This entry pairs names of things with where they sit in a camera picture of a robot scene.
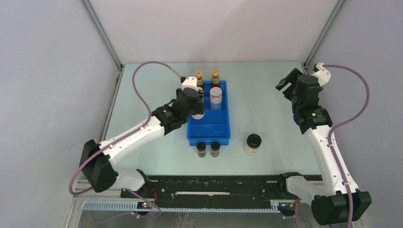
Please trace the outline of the clear jar silver lid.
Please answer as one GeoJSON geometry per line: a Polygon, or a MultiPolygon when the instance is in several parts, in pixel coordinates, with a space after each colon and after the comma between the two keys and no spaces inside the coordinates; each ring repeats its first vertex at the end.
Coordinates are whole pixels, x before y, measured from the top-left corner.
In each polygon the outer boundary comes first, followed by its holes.
{"type": "Polygon", "coordinates": [[[210,90],[211,109],[218,110],[222,108],[222,90],[220,87],[213,87],[210,90]]]}

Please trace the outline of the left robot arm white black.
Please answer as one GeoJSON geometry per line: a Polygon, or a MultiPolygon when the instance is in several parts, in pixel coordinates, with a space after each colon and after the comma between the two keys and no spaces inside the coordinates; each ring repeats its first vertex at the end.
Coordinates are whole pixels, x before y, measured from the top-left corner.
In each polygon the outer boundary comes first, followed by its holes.
{"type": "Polygon", "coordinates": [[[158,107],[151,118],[121,134],[117,140],[85,143],[80,166],[90,189],[100,193],[110,188],[130,189],[139,198],[148,196],[150,180],[141,169],[121,165],[123,159],[144,144],[165,136],[186,124],[192,115],[203,114],[204,92],[177,89],[177,97],[158,107]]]}

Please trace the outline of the red sauce bottle yellow cap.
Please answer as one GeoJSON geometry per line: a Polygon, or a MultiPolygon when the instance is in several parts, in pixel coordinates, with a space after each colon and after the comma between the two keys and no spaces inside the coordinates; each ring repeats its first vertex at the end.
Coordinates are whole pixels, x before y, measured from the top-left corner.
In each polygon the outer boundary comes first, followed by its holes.
{"type": "Polygon", "coordinates": [[[221,81],[219,77],[219,71],[217,69],[212,71],[212,77],[211,77],[211,88],[214,87],[220,87],[221,86],[221,81]]]}

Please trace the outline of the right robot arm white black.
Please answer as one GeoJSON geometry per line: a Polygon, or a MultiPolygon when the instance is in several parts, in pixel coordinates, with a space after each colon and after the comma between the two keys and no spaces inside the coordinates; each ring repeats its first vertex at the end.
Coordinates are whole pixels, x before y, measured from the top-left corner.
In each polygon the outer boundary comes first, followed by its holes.
{"type": "Polygon", "coordinates": [[[372,198],[348,171],[336,143],[336,127],[319,103],[319,93],[330,76],[328,66],[320,63],[310,75],[293,69],[276,86],[292,104],[294,122],[313,150],[323,181],[319,187],[298,172],[287,172],[280,174],[276,191],[281,198],[294,195],[308,203],[322,226],[345,223],[349,227],[365,213],[372,198]]]}

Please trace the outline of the white spice jar black lid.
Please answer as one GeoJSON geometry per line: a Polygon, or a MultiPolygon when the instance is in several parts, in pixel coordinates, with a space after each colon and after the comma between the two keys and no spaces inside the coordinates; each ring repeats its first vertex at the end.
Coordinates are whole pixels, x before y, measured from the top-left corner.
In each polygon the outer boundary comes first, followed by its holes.
{"type": "Polygon", "coordinates": [[[261,146],[262,139],[258,134],[250,134],[246,142],[244,144],[244,152],[247,155],[254,155],[259,151],[259,147],[261,146]]]}
{"type": "Polygon", "coordinates": [[[202,119],[203,117],[204,117],[204,114],[195,114],[195,115],[192,115],[192,118],[195,119],[195,120],[200,120],[200,119],[202,119]]]}

